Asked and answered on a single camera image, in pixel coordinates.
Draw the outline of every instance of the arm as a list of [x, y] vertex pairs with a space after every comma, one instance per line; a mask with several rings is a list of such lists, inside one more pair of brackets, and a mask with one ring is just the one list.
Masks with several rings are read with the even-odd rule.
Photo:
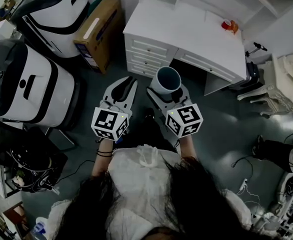
[[113, 140], [103, 139], [98, 147], [97, 152], [99, 155], [96, 156], [95, 163], [91, 175], [97, 177], [108, 170], [109, 163], [112, 159], [112, 150], [113, 150]]
[[180, 148], [181, 148], [182, 158], [192, 157], [197, 159], [197, 154], [196, 154], [195, 147], [193, 145], [193, 140], [191, 135], [180, 138]]

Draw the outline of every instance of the bracelet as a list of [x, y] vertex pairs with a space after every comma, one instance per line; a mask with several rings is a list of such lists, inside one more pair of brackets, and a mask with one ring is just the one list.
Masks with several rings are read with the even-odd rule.
[[104, 158], [111, 158], [112, 155], [102, 155], [102, 154], [99, 154], [99, 153], [96, 153], [98, 156], [100, 157], [104, 157]]
[[99, 153], [102, 153], [102, 154], [108, 154], [108, 153], [112, 153], [113, 150], [112, 150], [112, 151], [109, 151], [109, 152], [102, 152], [102, 151], [100, 151], [99, 149], [97, 149], [96, 152], [99, 152]]

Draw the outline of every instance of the white cube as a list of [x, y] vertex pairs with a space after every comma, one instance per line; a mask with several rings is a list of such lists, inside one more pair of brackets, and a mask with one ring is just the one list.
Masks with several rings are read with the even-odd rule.
[[166, 112], [165, 125], [182, 138], [199, 131], [203, 117], [197, 104], [186, 105]]
[[96, 107], [91, 128], [101, 138], [117, 141], [129, 126], [129, 115]]

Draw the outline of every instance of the orange cup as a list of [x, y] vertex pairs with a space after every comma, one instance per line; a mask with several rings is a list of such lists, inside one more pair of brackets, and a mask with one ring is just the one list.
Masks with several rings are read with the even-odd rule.
[[231, 28], [231, 22], [228, 19], [225, 19], [222, 24], [221, 27], [225, 30], [228, 30]]

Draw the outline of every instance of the sneaker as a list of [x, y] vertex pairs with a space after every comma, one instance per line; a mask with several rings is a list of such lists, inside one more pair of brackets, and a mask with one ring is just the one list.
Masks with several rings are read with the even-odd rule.
[[263, 137], [262, 135], [259, 135], [256, 139], [256, 142], [254, 144], [254, 146], [252, 147], [252, 154], [254, 156], [254, 158], [262, 161], [263, 159], [262, 158], [259, 158], [259, 149], [260, 149], [260, 146], [261, 144], [263, 144], [264, 140], [263, 140]]
[[148, 107], [144, 111], [144, 114], [145, 114], [145, 118], [147, 118], [147, 117], [152, 117], [153, 119], [155, 118], [155, 112], [154, 112], [153, 108], [151, 108], [151, 107]]

